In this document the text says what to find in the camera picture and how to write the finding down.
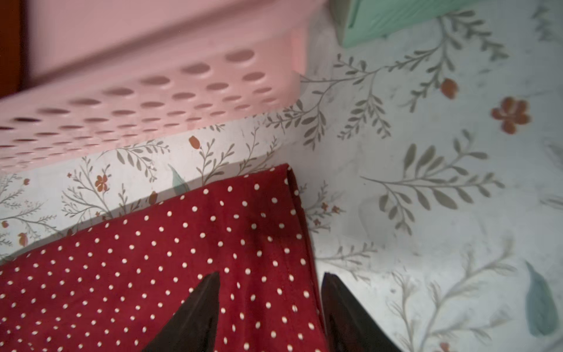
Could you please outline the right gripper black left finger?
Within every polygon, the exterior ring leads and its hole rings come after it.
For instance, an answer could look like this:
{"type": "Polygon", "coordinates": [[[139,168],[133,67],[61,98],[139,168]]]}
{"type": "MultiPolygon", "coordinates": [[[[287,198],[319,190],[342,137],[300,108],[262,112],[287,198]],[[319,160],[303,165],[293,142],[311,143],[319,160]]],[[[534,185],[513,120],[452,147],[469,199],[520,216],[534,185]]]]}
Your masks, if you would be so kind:
{"type": "Polygon", "coordinates": [[[205,276],[144,351],[210,352],[215,350],[220,276],[205,276]]]}

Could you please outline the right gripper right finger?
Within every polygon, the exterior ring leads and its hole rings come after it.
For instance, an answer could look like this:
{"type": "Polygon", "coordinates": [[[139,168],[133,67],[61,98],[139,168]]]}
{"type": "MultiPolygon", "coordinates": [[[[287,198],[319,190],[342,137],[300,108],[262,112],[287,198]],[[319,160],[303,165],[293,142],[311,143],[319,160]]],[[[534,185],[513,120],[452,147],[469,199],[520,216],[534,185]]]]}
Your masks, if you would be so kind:
{"type": "Polygon", "coordinates": [[[400,352],[336,274],[324,274],[321,299],[328,350],[400,352]]]}

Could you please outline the dark red polka-dot skirt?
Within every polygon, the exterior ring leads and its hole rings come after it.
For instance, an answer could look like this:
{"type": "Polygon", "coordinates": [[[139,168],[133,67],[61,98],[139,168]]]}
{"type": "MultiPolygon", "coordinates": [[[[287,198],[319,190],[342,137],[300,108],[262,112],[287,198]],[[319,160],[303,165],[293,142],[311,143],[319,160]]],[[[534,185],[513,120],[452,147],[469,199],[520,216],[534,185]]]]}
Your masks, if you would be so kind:
{"type": "Polygon", "coordinates": [[[105,221],[1,267],[1,350],[140,351],[218,274],[215,351],[325,351],[287,164],[105,221]]]}

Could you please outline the rust orange skirt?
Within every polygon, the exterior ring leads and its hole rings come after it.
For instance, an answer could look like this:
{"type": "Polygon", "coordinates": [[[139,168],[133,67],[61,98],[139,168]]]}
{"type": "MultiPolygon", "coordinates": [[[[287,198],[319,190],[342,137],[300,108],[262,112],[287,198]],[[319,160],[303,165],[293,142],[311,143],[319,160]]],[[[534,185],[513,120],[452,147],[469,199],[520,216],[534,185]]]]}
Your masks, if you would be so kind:
{"type": "Polygon", "coordinates": [[[26,67],[25,1],[1,0],[1,98],[21,88],[26,67]]]}

